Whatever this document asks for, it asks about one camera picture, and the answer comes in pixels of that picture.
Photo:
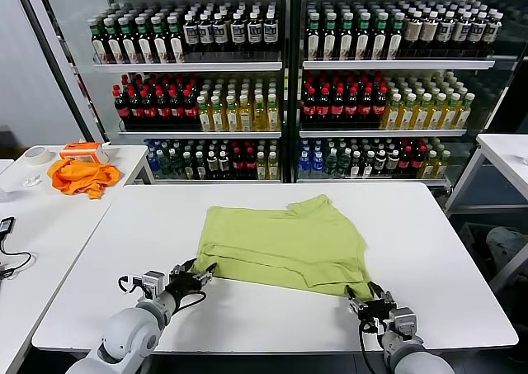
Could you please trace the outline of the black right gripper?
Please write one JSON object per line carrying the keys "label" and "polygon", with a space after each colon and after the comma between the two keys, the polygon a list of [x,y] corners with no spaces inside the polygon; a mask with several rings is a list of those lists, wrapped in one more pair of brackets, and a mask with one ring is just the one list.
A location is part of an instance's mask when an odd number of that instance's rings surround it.
{"label": "black right gripper", "polygon": [[372,295],[380,301],[362,301],[349,285],[346,285],[346,293],[351,310],[358,315],[360,324],[363,325],[363,332],[377,333],[380,325],[385,328],[385,321],[389,319],[391,310],[397,308],[397,304],[391,293],[377,283],[369,282],[369,288]]}

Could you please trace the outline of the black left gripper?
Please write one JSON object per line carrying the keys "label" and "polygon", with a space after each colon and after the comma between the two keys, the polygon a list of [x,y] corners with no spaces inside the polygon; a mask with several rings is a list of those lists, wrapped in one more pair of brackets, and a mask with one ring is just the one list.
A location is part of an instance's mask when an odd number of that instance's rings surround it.
{"label": "black left gripper", "polygon": [[214,276],[217,263],[211,263],[205,269],[200,270],[194,263],[196,258],[186,260],[183,264],[177,264],[169,274],[169,282],[166,285],[168,292],[177,305],[182,299],[189,295],[202,294],[202,285],[209,283]]}

